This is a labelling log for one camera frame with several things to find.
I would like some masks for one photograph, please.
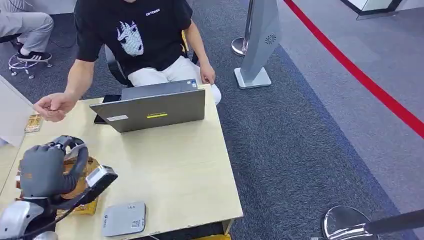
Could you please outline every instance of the person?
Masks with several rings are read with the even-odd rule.
[[[34,109],[48,121],[63,120],[91,86],[103,44],[135,87],[196,79],[211,84],[218,104],[221,93],[215,71],[192,14],[186,0],[78,0],[74,10],[78,53],[65,91],[41,98]],[[200,68],[182,56],[182,31]]]
[[[0,0],[0,37],[21,34],[13,42],[18,60],[50,60],[52,55],[45,51],[52,31],[53,19],[44,12],[33,12],[25,0]]]

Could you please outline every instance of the qr code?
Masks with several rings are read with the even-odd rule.
[[[132,221],[131,228],[138,228],[138,227],[140,227],[140,220]]]

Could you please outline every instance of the black chair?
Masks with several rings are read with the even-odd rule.
[[[0,37],[0,44],[10,42],[12,44],[12,46],[16,50],[18,50],[19,48],[17,47],[16,43],[18,41],[17,37],[19,37],[20,35],[21,35],[21,33],[2,36],[2,37]],[[9,58],[8,65],[9,65],[9,70],[11,71],[11,75],[16,76],[16,74],[18,74],[15,70],[25,70],[25,73],[28,74],[28,78],[33,79],[34,75],[30,74],[30,71],[28,71],[28,69],[37,65],[38,62],[20,61],[20,60],[18,60],[17,55],[18,54],[16,53],[11,58]],[[47,67],[50,68],[51,66],[52,65],[47,62]]]
[[[186,58],[189,58],[188,54],[188,46],[186,41],[184,40],[184,37],[181,38],[181,47],[182,47],[182,53],[183,56]],[[109,67],[110,73],[115,77],[118,82],[120,82],[122,85],[127,86],[128,88],[134,87],[134,85],[131,83],[131,81],[128,79],[128,75],[125,73],[125,69],[121,66],[121,64],[115,59],[114,54],[112,53],[111,49],[108,46],[104,46],[104,51],[106,53],[106,61],[107,66]],[[198,56],[196,53],[193,53],[193,57],[191,61],[194,64],[197,64],[199,61]]]

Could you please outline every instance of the red tape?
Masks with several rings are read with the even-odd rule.
[[[424,139],[424,123],[414,116],[408,109],[402,106],[396,99],[384,91],[377,83],[367,76],[358,66],[356,66],[342,51],[340,51],[318,27],[302,12],[302,10],[292,1],[284,0],[293,13],[302,21],[309,31],[321,42],[322,45],[352,74],[368,91],[380,100],[390,111],[406,123],[421,138]]]

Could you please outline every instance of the sneaker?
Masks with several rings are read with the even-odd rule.
[[[21,52],[16,57],[19,61],[25,62],[47,62],[52,58],[52,55],[48,52],[32,51],[28,55],[22,55]]]

